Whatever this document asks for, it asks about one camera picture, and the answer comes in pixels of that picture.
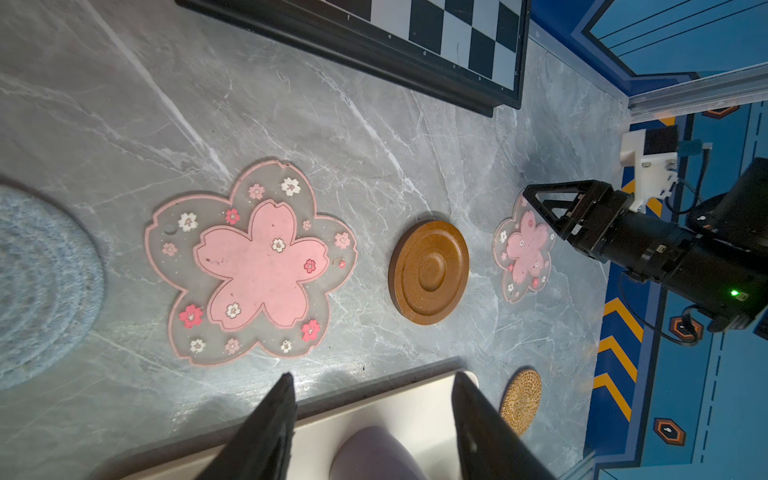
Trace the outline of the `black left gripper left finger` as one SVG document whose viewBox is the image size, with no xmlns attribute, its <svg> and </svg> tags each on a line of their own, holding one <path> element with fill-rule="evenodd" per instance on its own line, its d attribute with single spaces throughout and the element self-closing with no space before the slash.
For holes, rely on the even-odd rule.
<svg viewBox="0 0 768 480">
<path fill-rule="evenodd" d="M 285 373 L 196 479 L 286 479 L 297 408 L 294 378 Z"/>
</svg>

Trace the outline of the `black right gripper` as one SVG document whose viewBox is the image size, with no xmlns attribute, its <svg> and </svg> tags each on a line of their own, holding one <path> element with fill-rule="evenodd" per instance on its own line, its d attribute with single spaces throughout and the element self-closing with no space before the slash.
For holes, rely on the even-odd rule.
<svg viewBox="0 0 768 480">
<path fill-rule="evenodd" d="M 709 331 L 766 323 L 766 159 L 689 212 L 685 226 L 631 211 L 628 194 L 598 180 L 531 184 L 523 197 L 576 250 L 687 299 L 710 318 Z"/>
</svg>

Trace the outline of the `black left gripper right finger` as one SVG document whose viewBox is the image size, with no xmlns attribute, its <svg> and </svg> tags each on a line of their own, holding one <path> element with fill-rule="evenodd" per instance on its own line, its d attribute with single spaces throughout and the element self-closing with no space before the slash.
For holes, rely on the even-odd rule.
<svg viewBox="0 0 768 480">
<path fill-rule="evenodd" d="M 451 393 L 463 479 L 552 479 L 464 372 Z"/>
</svg>

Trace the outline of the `tan rattan round coaster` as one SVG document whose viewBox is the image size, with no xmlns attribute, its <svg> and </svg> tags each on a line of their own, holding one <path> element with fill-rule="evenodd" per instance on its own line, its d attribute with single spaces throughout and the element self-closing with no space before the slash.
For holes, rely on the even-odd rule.
<svg viewBox="0 0 768 480">
<path fill-rule="evenodd" d="M 533 423 L 542 398 L 542 381 L 533 368 L 522 368 L 511 378 L 503 395 L 499 413 L 517 435 L 522 436 Z"/>
</svg>

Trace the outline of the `pink flower coaster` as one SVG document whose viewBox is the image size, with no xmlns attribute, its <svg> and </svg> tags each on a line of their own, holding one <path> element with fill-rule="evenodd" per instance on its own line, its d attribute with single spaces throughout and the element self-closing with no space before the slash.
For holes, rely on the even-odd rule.
<svg viewBox="0 0 768 480">
<path fill-rule="evenodd" d="M 277 158 L 246 169 L 227 195 L 192 193 L 159 207 L 144 247 L 177 293 L 170 345 L 195 366 L 255 349 L 279 358 L 314 350 L 330 325 L 330 296 L 358 256 L 352 230 L 322 214 L 306 175 Z"/>
<path fill-rule="evenodd" d="M 494 260 L 503 270 L 501 290 L 507 302 L 516 303 L 546 286 L 556 239 L 552 228 L 519 194 L 512 216 L 498 225 L 492 243 Z"/>
</svg>

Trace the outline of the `brown wooden round coaster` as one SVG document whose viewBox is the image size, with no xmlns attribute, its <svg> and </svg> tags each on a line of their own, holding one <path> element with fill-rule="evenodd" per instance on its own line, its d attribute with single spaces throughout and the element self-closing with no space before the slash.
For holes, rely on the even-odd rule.
<svg viewBox="0 0 768 480">
<path fill-rule="evenodd" d="M 459 230 L 446 221 L 422 221 L 397 242 L 388 288 L 397 311 L 417 325 L 433 325 L 457 307 L 466 289 L 470 258 Z"/>
</svg>

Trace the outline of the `light blue woven coaster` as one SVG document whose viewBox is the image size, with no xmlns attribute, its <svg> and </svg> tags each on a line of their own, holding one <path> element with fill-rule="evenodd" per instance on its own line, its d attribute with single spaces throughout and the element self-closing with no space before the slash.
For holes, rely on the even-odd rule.
<svg viewBox="0 0 768 480">
<path fill-rule="evenodd" d="M 67 213 L 1 186 L 1 388 L 61 360 L 86 336 L 104 298 L 90 236 Z"/>
</svg>

